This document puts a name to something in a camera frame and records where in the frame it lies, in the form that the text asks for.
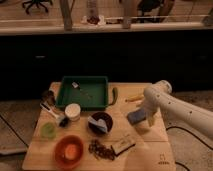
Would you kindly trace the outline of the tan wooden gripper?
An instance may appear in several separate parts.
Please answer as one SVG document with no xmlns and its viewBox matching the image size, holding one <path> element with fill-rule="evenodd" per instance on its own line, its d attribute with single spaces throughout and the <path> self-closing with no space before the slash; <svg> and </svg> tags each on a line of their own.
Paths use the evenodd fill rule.
<svg viewBox="0 0 213 171">
<path fill-rule="evenodd" d="M 158 111 L 158 108 L 148 100 L 143 100 L 137 107 L 143 111 L 149 126 L 152 127 L 155 123 L 154 115 Z"/>
</svg>

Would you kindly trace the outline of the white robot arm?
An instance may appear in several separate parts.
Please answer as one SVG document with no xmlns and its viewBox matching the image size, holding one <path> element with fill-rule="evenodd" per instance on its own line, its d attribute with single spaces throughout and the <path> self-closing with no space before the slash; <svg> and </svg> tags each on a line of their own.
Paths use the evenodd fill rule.
<svg viewBox="0 0 213 171">
<path fill-rule="evenodd" d="M 179 100 L 171 92 L 172 86 L 166 80 L 147 86 L 141 109 L 148 115 L 153 115 L 158 108 L 166 110 L 213 140 L 213 112 Z"/>
</svg>

